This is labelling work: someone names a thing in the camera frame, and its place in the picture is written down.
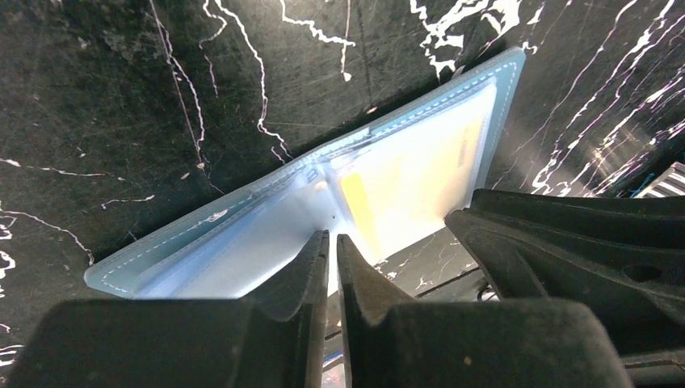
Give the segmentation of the yellow credit card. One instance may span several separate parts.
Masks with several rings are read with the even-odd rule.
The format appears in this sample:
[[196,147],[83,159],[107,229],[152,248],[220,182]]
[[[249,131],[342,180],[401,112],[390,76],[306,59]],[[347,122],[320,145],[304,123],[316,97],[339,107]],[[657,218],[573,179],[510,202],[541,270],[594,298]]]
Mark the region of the yellow credit card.
[[435,118],[375,144],[339,180],[355,244],[370,264],[436,232],[465,202],[488,121]]

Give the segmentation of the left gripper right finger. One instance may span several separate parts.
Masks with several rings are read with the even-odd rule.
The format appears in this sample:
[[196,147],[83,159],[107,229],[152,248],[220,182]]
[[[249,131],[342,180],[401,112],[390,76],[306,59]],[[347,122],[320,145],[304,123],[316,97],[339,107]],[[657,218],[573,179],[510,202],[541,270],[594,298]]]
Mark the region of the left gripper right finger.
[[583,304],[547,298],[425,302],[336,242],[349,387],[630,387]]

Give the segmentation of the blue card holder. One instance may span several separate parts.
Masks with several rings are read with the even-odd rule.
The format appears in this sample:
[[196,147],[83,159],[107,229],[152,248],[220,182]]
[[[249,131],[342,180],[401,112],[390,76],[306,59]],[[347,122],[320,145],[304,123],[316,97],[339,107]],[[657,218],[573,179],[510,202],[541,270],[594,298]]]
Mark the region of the blue card holder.
[[435,118],[488,121],[465,202],[447,215],[468,206],[485,185],[525,61],[521,48],[499,53],[109,255],[85,271],[86,284],[127,299],[233,299],[291,262],[316,231],[355,243],[339,180],[379,141]]

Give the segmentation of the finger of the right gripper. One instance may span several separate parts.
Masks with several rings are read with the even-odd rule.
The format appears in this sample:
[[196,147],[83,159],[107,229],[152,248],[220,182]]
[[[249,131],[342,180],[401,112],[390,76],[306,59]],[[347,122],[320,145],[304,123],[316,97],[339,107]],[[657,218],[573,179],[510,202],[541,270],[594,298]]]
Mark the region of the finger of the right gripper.
[[446,227],[501,299],[582,303],[626,365],[684,363],[684,199],[478,189]]

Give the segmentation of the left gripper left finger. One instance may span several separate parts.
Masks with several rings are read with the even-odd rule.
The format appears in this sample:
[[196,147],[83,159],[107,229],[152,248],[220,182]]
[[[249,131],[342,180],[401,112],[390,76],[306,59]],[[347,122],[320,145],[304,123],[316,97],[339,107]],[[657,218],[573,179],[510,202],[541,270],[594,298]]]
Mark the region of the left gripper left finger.
[[64,302],[10,387],[318,387],[330,236],[238,299]]

